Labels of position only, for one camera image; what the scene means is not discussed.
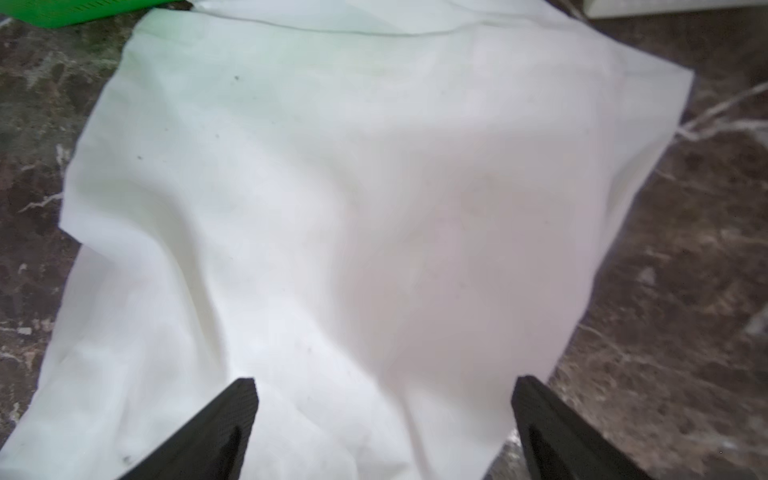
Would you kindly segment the white shorts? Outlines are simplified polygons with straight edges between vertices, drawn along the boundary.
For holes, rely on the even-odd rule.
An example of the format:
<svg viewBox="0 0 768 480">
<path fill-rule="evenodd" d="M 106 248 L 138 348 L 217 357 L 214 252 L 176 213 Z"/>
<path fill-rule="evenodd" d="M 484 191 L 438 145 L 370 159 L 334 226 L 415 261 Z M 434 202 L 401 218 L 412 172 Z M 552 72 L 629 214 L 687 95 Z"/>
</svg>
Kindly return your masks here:
<svg viewBox="0 0 768 480">
<path fill-rule="evenodd" d="M 118 477 L 239 377 L 247 479 L 484 477 L 692 79 L 543 1 L 150 11 L 66 171 L 2 477 Z"/>
</svg>

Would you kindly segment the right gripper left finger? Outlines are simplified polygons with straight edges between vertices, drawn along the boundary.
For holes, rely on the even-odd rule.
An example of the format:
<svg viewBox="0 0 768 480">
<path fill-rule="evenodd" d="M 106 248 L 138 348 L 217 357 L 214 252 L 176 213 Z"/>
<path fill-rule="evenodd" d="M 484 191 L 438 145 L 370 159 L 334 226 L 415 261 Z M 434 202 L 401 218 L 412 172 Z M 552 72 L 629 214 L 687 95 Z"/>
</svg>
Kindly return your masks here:
<svg viewBox="0 0 768 480">
<path fill-rule="evenodd" d="M 235 380 L 121 479 L 239 479 L 258 407 L 255 381 Z"/>
</svg>

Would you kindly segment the green plastic basket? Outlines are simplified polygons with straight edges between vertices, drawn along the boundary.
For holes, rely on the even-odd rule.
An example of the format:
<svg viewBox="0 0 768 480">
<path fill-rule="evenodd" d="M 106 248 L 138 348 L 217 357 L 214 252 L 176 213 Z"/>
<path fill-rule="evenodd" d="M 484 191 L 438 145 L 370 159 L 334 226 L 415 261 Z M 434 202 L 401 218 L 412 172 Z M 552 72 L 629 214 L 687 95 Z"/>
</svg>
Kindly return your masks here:
<svg viewBox="0 0 768 480">
<path fill-rule="evenodd" d="M 42 28 L 59 28 L 167 4 L 162 0 L 1 0 L 1 13 Z"/>
</svg>

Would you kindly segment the white desktop file organizer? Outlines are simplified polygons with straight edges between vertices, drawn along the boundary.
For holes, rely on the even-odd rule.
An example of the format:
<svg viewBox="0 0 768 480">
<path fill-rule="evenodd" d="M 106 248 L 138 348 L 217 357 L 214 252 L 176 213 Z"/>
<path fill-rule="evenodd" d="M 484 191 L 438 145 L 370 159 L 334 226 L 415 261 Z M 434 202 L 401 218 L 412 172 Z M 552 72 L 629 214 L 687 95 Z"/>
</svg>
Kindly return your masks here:
<svg viewBox="0 0 768 480">
<path fill-rule="evenodd" d="M 586 0 L 583 11 L 591 19 L 609 19 L 766 5 L 766 0 Z"/>
</svg>

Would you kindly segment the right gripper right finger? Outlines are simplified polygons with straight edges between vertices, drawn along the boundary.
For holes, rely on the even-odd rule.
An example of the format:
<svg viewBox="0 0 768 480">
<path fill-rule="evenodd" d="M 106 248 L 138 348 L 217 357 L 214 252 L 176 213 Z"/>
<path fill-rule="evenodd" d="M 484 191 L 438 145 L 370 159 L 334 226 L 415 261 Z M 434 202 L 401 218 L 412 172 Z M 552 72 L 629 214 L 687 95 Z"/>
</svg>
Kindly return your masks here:
<svg viewBox="0 0 768 480">
<path fill-rule="evenodd" d="M 511 406 L 531 478 L 651 480 L 536 377 L 516 380 Z"/>
</svg>

